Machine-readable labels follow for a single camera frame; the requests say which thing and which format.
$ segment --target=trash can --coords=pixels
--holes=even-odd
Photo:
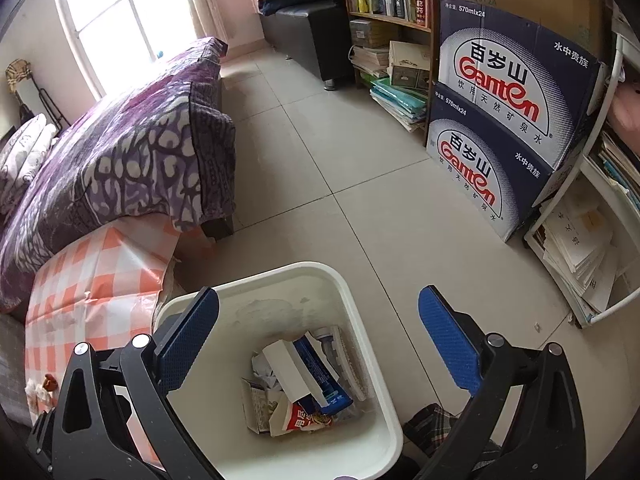
[[[215,287],[220,315],[180,389],[168,400],[204,455],[226,480],[374,479],[396,462],[402,431],[360,314],[342,276],[301,262]],[[175,298],[154,330],[196,293]],[[244,421],[241,378],[251,357],[278,339],[338,325],[367,391],[358,419],[311,433],[272,438]]]

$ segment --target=orange and white checkered cloth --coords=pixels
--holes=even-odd
[[[26,380],[42,384],[48,373],[62,384],[71,352],[81,341],[104,350],[150,333],[174,251],[187,258],[211,249],[202,230],[181,234],[162,214],[119,218],[67,246],[35,277],[25,323]],[[32,408],[34,421],[37,416]],[[142,428],[129,427],[140,449]]]

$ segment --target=beige curtain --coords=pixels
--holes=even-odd
[[[193,28],[199,38],[214,36],[228,43],[225,23],[214,0],[189,0]]]

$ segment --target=patterned bedspread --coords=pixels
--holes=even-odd
[[[235,127],[215,108],[225,53],[198,40],[62,135],[0,240],[0,312],[30,296],[57,252],[116,218],[161,212],[184,232],[233,212]]]

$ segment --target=metal screw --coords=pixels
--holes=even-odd
[[[553,355],[562,355],[562,347],[558,343],[551,343],[549,345],[549,351]]]
[[[135,336],[135,338],[133,338],[132,344],[136,348],[144,348],[149,344],[150,340],[151,338],[147,334],[138,334],[137,336]]]
[[[89,345],[87,343],[78,343],[76,345],[76,347],[74,348],[74,352],[77,355],[82,355],[84,354],[87,350],[89,349]]]
[[[504,338],[500,334],[489,334],[486,340],[491,346],[496,348],[500,348],[504,345]]]

